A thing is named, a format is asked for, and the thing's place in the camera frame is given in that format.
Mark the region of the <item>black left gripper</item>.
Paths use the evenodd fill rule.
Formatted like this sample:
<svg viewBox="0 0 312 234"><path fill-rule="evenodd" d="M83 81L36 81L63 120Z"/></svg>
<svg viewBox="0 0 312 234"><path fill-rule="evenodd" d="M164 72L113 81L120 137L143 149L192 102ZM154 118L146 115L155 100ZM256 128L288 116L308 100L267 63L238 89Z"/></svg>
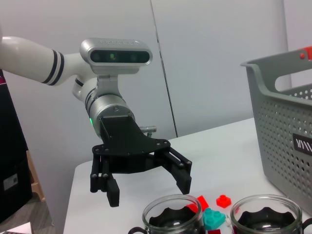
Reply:
<svg viewBox="0 0 312 234"><path fill-rule="evenodd" d="M112 174L133 174L162 166L183 195L191 188L192 162L165 139L147 137L132 117L102 117L103 144L92 148L90 192L105 192L111 207L119 206L120 190Z"/></svg>

